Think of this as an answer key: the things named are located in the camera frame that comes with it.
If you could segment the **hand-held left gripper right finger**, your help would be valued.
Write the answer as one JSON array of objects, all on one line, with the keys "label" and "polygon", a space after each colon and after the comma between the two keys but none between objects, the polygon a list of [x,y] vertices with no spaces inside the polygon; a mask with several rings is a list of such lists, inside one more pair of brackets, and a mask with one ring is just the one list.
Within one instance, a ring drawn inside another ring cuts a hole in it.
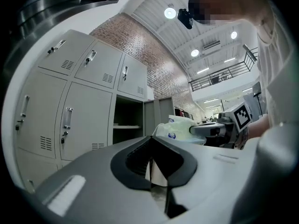
[{"label": "hand-held left gripper right finger", "polygon": [[172,189],[176,204],[186,211],[163,224],[233,224],[236,201],[252,169],[258,138],[244,149],[201,146],[163,137],[153,137],[173,145],[197,160],[197,170],[187,184]]}]

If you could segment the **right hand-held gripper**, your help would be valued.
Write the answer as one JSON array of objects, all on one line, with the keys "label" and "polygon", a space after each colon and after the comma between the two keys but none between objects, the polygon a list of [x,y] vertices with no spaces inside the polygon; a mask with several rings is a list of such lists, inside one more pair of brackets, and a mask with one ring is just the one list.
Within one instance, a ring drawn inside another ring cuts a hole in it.
[{"label": "right hand-held gripper", "polygon": [[252,122],[252,116],[248,106],[241,102],[220,113],[217,122],[220,124],[192,126],[189,132],[206,138],[225,137],[226,141],[220,146],[234,149],[241,132]]}]

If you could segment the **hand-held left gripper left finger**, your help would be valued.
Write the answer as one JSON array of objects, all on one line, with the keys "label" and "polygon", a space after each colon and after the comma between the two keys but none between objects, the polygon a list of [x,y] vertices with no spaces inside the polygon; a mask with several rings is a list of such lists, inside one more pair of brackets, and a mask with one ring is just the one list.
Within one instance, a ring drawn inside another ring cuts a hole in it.
[{"label": "hand-held left gripper left finger", "polygon": [[164,224],[145,179],[149,137],[87,152],[47,178],[35,206],[49,224]]}]

